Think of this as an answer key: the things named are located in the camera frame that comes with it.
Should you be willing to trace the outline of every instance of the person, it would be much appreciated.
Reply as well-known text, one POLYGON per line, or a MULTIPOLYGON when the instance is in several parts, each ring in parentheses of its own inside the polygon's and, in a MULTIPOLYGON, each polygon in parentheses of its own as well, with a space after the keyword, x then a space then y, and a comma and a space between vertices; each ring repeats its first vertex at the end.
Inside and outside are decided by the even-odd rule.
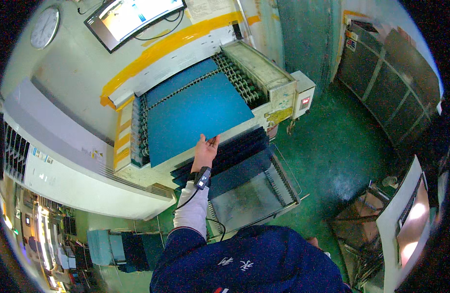
MULTIPOLYGON (((192 173, 212 168, 219 142, 220 136, 206 140, 201 134, 192 173)), ((310 244, 288 227, 250 226, 207 245, 208 191, 195 188, 192 180, 181 191, 151 292, 351 292, 317 242, 310 244)))

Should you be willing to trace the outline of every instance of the paper notice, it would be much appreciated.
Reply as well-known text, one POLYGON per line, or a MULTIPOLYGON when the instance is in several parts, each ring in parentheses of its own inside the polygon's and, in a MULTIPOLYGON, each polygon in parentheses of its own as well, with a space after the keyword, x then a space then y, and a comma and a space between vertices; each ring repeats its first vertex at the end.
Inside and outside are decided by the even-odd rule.
POLYGON ((187 16, 195 24, 236 11, 234 0, 185 0, 187 16))

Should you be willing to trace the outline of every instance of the wrist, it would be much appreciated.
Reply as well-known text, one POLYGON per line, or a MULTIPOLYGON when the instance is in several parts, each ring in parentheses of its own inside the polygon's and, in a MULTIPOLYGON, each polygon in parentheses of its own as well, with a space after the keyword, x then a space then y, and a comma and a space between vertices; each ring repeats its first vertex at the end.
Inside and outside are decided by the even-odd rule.
POLYGON ((193 172, 199 172, 202 167, 209 167, 212 169, 212 162, 209 163, 197 163, 196 161, 193 162, 193 167, 191 168, 191 173, 193 172))

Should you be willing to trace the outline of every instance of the monitor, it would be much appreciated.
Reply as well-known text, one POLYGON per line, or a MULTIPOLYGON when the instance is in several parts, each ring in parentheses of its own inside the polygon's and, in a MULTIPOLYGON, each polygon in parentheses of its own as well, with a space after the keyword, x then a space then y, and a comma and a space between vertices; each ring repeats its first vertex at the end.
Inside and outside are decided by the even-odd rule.
POLYGON ((147 27, 185 8, 184 0, 112 0, 84 23, 112 53, 147 27))

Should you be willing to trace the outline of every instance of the white machine housing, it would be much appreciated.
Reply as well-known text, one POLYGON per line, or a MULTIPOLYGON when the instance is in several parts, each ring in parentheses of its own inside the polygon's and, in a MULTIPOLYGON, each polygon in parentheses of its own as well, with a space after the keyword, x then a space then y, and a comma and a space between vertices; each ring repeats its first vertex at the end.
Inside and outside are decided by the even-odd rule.
POLYGON ((297 95, 293 102, 292 119, 295 120, 310 109, 316 84, 300 70, 290 74, 297 80, 297 95))
POLYGON ((128 219, 151 219, 176 202, 171 188, 115 177, 113 148, 59 110, 29 79, 6 98, 3 112, 10 137, 4 170, 29 190, 69 207, 128 219))

